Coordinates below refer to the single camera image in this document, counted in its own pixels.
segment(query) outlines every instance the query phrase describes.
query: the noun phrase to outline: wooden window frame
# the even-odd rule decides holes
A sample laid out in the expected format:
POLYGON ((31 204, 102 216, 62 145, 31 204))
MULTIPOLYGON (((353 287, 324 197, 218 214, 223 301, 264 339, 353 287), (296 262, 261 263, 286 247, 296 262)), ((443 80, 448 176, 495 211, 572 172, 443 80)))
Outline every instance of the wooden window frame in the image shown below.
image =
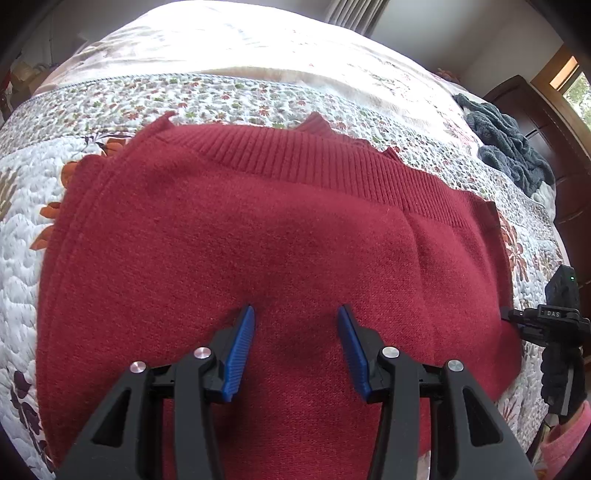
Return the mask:
POLYGON ((570 86, 569 81, 571 81, 572 85, 577 75, 578 64, 575 68, 569 69, 569 65, 572 65, 572 59, 573 54, 565 45, 562 45, 546 66, 531 81, 531 84, 554 107, 554 110, 564 119, 587 154, 591 156, 591 131, 562 94, 565 88, 570 86), (551 85, 555 79, 558 79, 560 84, 558 89, 551 85))

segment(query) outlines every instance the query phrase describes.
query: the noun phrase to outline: blue gripper pad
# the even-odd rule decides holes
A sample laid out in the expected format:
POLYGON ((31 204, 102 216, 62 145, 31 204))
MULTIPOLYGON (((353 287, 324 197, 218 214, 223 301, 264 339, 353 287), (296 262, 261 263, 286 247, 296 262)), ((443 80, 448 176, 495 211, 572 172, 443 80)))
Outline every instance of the blue gripper pad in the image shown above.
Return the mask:
POLYGON ((345 307, 340 307, 337 311, 337 330, 355 390, 367 401, 371 393, 368 361, 345 307))
POLYGON ((232 401, 232 397, 238 392, 254 332, 255 311, 249 306, 242 318, 240 326, 238 327, 234 344, 230 348, 226 360, 222 386, 222 398, 224 402, 232 401))

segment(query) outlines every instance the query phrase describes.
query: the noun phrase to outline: person's arm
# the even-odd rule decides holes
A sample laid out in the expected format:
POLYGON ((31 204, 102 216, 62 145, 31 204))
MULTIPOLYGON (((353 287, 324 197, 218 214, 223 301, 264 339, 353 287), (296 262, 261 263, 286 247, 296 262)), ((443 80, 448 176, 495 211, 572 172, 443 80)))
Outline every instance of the person's arm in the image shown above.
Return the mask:
POLYGON ((546 467, 544 480, 552 480, 578 447, 591 426, 591 407, 584 401, 576 413, 562 425, 557 425, 544 439, 540 448, 546 467))

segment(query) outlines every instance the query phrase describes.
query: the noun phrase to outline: white wall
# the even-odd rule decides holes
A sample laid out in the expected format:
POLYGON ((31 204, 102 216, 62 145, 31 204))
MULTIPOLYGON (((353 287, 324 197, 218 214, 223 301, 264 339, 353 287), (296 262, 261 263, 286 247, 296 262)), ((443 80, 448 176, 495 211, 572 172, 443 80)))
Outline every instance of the white wall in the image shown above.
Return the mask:
POLYGON ((484 96, 515 75, 531 81, 562 43, 538 12, 525 2, 519 2, 511 20, 461 73, 462 85, 472 93, 484 96))
POLYGON ((372 39, 426 69, 460 73, 523 0, 390 0, 372 39))

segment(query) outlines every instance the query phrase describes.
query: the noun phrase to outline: window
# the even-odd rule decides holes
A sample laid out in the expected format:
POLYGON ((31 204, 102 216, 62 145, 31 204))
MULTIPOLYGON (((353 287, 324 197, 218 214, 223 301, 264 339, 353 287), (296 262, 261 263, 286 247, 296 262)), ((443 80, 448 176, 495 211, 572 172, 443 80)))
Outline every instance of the window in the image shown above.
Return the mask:
POLYGON ((564 45, 560 47, 531 84, 591 154, 591 86, 569 49, 564 45))
POLYGON ((591 86, 583 72, 571 75, 570 79, 558 89, 577 115, 591 129, 591 86))

